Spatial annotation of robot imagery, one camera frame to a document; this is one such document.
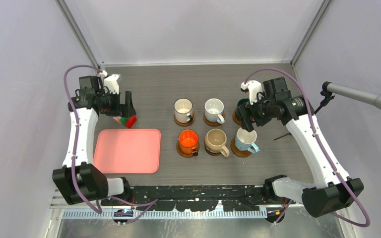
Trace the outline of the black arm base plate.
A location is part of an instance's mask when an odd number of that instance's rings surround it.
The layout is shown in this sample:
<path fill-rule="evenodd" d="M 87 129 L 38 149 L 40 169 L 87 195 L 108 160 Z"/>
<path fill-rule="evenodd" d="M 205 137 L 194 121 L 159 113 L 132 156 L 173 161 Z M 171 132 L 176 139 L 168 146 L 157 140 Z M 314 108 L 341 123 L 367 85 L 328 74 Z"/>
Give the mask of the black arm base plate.
<path fill-rule="evenodd" d="M 127 189 L 119 198 L 135 204 L 157 202 L 151 211 L 212 211 L 222 205 L 226 212 L 258 211 L 260 205 L 282 208 L 289 199 L 267 199 L 261 185 L 140 185 Z"/>

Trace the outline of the beige mug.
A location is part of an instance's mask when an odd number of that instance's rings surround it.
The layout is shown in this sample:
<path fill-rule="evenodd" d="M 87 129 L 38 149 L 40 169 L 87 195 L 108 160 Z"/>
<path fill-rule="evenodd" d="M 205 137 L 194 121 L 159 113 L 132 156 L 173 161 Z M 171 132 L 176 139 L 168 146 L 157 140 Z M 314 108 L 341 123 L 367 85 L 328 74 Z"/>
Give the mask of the beige mug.
<path fill-rule="evenodd" d="M 212 154 L 230 156 L 230 150 L 227 148 L 227 136 L 223 130 L 216 128 L 210 130 L 204 138 L 204 146 Z"/>

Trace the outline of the dark green mug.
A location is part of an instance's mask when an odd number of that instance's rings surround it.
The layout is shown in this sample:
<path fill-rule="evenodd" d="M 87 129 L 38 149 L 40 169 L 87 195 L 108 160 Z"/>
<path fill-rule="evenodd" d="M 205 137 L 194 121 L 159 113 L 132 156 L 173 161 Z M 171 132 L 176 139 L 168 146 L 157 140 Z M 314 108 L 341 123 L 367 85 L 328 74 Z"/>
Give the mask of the dark green mug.
<path fill-rule="evenodd" d="M 246 103 L 248 103 L 250 100 L 248 98 L 243 98 L 243 99 L 240 99 L 238 102 L 237 102 L 237 108 L 240 106 L 240 105 L 244 105 Z"/>

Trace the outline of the dark walnut coaster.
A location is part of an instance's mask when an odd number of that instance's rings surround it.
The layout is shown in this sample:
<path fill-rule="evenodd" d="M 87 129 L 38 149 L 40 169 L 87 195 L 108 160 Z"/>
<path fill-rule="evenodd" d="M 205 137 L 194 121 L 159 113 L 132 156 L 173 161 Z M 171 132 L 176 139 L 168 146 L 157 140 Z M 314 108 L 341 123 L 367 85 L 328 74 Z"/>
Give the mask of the dark walnut coaster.
<path fill-rule="evenodd" d="M 219 153 L 213 153 L 213 152 L 209 151 L 206 147 L 204 149 L 205 149 L 206 153 L 208 155 L 210 155 L 210 156 L 220 156 L 220 155 L 222 155 L 221 152 L 219 152 Z"/>

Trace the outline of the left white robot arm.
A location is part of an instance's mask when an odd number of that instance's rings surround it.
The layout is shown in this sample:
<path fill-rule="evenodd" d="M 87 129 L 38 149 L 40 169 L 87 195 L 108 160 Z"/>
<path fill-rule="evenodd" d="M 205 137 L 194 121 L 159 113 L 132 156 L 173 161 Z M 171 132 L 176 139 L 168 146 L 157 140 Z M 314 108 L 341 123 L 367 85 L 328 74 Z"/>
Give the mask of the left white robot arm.
<path fill-rule="evenodd" d="M 67 154 L 60 169 L 53 170 L 52 179 L 67 204 L 105 199 L 113 196 L 120 205 L 131 202 L 132 191 L 125 178 L 107 178 L 94 166 L 93 144 L 99 115 L 114 117 L 131 128 L 136 122 L 131 91 L 121 103 L 119 74 L 79 78 L 80 88 L 69 97 L 71 129 Z"/>

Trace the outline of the grey cup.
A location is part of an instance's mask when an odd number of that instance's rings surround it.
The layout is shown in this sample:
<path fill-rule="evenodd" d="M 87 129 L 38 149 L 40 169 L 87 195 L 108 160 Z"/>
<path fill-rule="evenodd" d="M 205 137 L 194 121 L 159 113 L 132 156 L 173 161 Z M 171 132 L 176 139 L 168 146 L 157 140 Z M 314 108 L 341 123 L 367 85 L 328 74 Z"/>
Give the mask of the grey cup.
<path fill-rule="evenodd" d="M 175 119 L 179 123 L 191 123 L 194 121 L 193 104 L 187 98 L 177 99 L 174 103 Z"/>

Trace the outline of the orange cup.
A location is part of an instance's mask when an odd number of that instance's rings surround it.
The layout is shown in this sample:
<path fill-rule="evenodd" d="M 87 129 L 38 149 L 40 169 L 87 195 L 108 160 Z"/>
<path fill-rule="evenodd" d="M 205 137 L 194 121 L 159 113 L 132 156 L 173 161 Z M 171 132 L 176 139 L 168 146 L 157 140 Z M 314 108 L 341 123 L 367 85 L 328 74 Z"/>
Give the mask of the orange cup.
<path fill-rule="evenodd" d="M 178 137 L 178 143 L 180 144 L 180 150 L 186 154 L 190 154 L 197 145 L 199 145 L 198 134 L 191 129 L 185 129 L 180 132 Z"/>

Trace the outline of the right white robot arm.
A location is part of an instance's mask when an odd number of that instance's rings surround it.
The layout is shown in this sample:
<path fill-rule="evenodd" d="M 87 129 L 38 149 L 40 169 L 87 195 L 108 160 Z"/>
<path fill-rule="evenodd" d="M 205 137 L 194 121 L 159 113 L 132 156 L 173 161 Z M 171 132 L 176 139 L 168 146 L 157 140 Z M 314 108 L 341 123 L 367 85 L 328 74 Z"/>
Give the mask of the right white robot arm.
<path fill-rule="evenodd" d="M 264 181 L 263 196 L 269 203 L 281 198 L 304 205 L 317 218 L 349 207 L 364 190 L 360 178 L 352 178 L 336 159 L 321 133 L 310 103 L 303 96 L 293 97 L 284 77 L 260 83 L 255 80 L 240 86 L 249 101 L 237 107 L 242 129 L 264 126 L 278 119 L 299 145 L 313 175 L 313 183 L 305 183 L 278 175 Z"/>

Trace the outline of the white mug blue handle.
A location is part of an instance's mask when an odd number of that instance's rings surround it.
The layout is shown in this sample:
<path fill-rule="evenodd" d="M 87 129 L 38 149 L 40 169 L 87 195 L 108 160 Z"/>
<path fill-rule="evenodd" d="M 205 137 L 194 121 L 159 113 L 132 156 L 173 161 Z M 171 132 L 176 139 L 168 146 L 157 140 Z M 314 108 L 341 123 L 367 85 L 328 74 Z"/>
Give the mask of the white mug blue handle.
<path fill-rule="evenodd" d="M 239 128 L 235 137 L 235 146 L 239 151 L 257 153 L 259 147 L 256 145 L 257 133 L 253 131 L 247 131 L 243 128 Z"/>

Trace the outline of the pink plastic tray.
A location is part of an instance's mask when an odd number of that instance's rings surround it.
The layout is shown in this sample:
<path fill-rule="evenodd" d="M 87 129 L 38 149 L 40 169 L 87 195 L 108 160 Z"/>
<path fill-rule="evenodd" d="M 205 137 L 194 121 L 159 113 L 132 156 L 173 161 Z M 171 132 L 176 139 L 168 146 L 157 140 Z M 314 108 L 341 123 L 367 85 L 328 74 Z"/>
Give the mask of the pink plastic tray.
<path fill-rule="evenodd" d="M 157 129 L 105 129 L 98 135 L 94 165 L 104 174 L 153 174 L 160 148 Z"/>

